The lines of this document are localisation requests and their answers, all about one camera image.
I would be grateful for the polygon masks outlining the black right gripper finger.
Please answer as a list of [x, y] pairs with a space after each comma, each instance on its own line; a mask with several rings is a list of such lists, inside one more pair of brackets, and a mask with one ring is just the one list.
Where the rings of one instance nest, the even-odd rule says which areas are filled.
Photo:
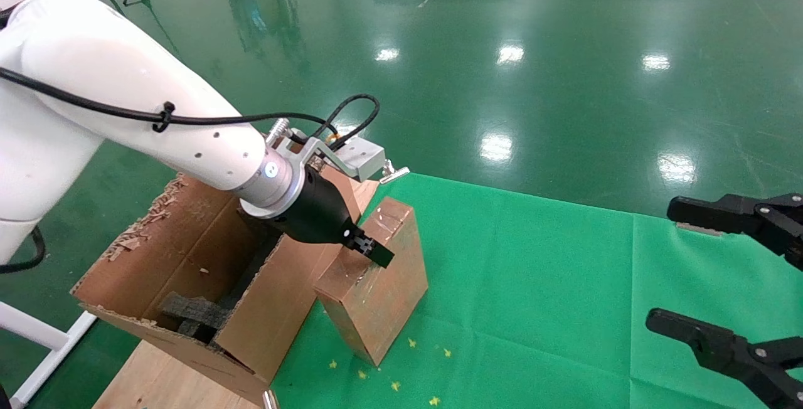
[[801, 380], [789, 374], [801, 368], [800, 336], [750, 343], [730, 329], [660, 308], [648, 312], [646, 328], [685, 343], [701, 367], [740, 381], [766, 407], [802, 407]]
[[778, 257], [802, 269], [802, 196], [768, 199], [726, 194], [717, 201], [677, 196], [666, 211], [671, 221], [753, 238]]

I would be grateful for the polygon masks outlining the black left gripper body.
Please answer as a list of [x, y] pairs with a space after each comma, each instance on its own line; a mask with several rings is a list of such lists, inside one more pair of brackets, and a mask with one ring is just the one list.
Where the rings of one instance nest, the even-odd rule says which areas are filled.
[[289, 209], [269, 218], [267, 224], [301, 243], [371, 248], [371, 238], [356, 224], [358, 206], [352, 198], [311, 167], [304, 169], [302, 183]]

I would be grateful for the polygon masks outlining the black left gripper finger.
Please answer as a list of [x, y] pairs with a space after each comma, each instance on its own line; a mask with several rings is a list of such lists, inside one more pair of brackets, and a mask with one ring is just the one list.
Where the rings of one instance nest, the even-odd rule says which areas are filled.
[[395, 257], [388, 247], [367, 235], [360, 228], [349, 231], [349, 249], [358, 252], [382, 268], [387, 268]]

